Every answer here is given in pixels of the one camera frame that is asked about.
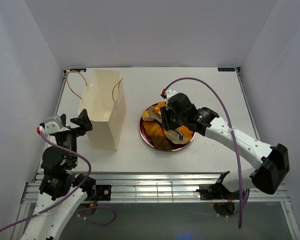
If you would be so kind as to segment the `metal serving tongs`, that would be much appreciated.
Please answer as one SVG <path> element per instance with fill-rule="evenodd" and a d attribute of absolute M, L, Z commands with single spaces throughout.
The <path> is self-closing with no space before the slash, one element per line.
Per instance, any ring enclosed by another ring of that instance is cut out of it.
<path fill-rule="evenodd" d="M 168 125 L 168 122 L 165 118 L 162 118 L 161 115 L 155 110 L 154 106 L 151 106 L 148 109 L 148 114 L 150 117 L 154 118 L 156 121 L 158 121 L 159 123 L 161 123 L 162 127 L 166 130 L 166 131 L 170 131 L 172 132 L 176 137 L 178 137 L 178 139 L 180 141 L 182 141 L 184 139 L 184 134 L 182 132 L 180 132 L 177 128 L 176 129 L 171 129 Z"/>

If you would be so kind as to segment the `long braided orange bread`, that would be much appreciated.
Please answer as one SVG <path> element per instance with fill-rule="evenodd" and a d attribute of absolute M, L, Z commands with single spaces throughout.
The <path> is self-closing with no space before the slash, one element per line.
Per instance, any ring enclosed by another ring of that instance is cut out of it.
<path fill-rule="evenodd" d="M 148 114 L 151 118 L 157 120 L 158 122 L 161 122 L 162 121 L 161 108 L 165 108 L 165 107 L 166 107 L 165 101 L 159 102 L 156 105 L 152 105 L 148 109 Z"/>

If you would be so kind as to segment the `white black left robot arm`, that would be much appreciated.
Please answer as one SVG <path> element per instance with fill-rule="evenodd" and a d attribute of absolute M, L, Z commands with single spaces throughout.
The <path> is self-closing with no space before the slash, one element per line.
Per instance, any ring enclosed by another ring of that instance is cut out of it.
<path fill-rule="evenodd" d="M 43 179 L 34 217 L 29 220 L 23 240 L 58 240 L 77 207 L 96 195 L 96 181 L 89 174 L 70 173 L 83 156 L 77 153 L 77 138 L 92 131 L 88 112 L 83 109 L 66 125 L 66 115 L 54 115 L 37 128 L 38 134 L 49 144 L 43 154 Z"/>

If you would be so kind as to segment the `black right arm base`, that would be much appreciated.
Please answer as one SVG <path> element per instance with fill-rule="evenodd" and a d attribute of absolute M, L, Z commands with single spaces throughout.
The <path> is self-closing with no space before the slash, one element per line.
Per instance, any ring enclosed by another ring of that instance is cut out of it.
<path fill-rule="evenodd" d="M 201 200 L 225 200 L 231 195 L 222 184 L 200 184 L 196 192 Z"/>

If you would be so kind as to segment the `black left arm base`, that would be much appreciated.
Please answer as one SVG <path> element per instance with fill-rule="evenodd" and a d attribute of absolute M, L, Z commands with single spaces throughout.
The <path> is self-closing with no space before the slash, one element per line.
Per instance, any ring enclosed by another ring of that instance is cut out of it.
<path fill-rule="evenodd" d="M 88 195 L 88 201 L 110 201 L 112 194 L 111 185 L 94 185 L 92 187 L 91 193 Z"/>

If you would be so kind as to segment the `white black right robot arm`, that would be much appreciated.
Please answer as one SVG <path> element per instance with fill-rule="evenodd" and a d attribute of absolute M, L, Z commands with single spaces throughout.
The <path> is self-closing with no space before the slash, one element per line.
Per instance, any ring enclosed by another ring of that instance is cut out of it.
<path fill-rule="evenodd" d="M 197 191 L 202 199 L 227 199 L 231 195 L 238 198 L 244 189 L 251 188 L 268 195 L 277 191 L 290 170 L 288 149 L 284 145 L 272 146 L 230 127 L 230 122 L 215 111 L 196 108 L 184 93 L 171 89 L 161 96 L 165 99 L 165 106 L 160 109 L 165 130 L 187 127 L 234 151 L 252 166 L 246 171 L 225 171 L 214 184 L 200 186 Z"/>

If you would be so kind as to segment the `small round sugared bun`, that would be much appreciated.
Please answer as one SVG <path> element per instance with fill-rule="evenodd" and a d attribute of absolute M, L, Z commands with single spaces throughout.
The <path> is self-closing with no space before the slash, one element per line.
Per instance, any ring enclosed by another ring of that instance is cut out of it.
<path fill-rule="evenodd" d="M 149 115 L 149 111 L 148 111 L 148 110 L 145 110 L 145 111 L 142 113 L 141 118 L 142 118 L 143 121 L 147 121 L 147 122 L 151 122 L 151 121 L 154 120 L 154 119 Z"/>

